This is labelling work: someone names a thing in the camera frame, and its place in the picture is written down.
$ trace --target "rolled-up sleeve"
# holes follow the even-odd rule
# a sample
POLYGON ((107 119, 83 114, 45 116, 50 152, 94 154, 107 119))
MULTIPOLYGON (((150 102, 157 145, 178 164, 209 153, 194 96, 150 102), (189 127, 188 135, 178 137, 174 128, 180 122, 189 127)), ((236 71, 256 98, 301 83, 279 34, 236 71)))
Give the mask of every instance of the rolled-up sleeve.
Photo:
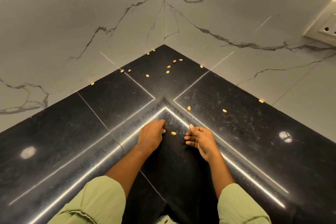
POLYGON ((220 224, 270 224, 268 214, 238 184, 226 186, 218 200, 220 224))
POLYGON ((121 185, 107 176, 100 176, 88 182, 48 224, 119 224, 125 205, 121 185))

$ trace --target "hand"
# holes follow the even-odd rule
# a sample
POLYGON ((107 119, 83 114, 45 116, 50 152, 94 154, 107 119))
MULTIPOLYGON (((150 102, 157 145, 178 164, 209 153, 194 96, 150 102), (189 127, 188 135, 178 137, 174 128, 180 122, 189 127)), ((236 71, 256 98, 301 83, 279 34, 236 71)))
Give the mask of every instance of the hand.
POLYGON ((187 132, 184 137, 185 140, 188 140, 185 143, 189 146, 197 148, 201 156, 207 162, 209 162, 210 158, 213 156, 221 154, 210 129, 194 127, 192 124, 189 125, 189 129, 190 131, 187 132))
POLYGON ((162 134, 166 133, 165 120, 154 120, 146 124, 141 130, 137 146, 145 150, 148 156, 157 149, 162 141, 162 134))

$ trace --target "forearm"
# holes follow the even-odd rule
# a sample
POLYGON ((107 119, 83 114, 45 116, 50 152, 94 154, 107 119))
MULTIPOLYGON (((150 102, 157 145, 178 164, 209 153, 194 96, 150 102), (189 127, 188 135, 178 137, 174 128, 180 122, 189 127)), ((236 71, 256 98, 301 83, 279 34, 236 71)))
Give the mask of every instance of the forearm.
POLYGON ((135 145, 124 158, 105 174, 120 183, 124 189, 126 198, 138 172, 149 155, 145 149, 139 145, 135 145))
POLYGON ((216 196, 219 198, 222 190, 229 184, 235 183, 235 181, 233 180, 232 175, 219 150, 211 156, 209 159, 209 165, 216 196))

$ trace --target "white switch plate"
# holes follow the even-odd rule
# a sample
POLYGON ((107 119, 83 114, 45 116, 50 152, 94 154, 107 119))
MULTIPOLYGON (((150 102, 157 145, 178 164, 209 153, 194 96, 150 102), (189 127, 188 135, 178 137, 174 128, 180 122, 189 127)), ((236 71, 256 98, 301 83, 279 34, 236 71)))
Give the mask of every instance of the white switch plate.
POLYGON ((312 39, 336 46, 336 34, 332 34, 332 31, 334 28, 336 28, 336 22, 333 24, 334 18, 336 19, 334 14, 336 14, 336 0, 332 0, 326 6, 323 12, 309 27, 304 35, 312 39))

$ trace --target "person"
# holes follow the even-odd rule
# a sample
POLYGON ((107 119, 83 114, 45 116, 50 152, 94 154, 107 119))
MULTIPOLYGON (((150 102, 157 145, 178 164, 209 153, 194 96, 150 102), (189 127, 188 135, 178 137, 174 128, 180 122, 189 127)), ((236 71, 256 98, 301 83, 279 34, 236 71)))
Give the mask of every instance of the person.
MULTIPOLYGON (((199 150, 209 163, 218 199, 220 224, 269 224, 267 213, 233 180, 211 130, 189 126, 186 144, 199 150)), ((166 132, 165 121, 145 125, 132 150, 115 164, 105 176, 88 182, 48 224, 115 224, 122 222, 126 198, 145 160, 157 149, 166 132)), ((166 217, 157 223, 174 223, 166 217)))

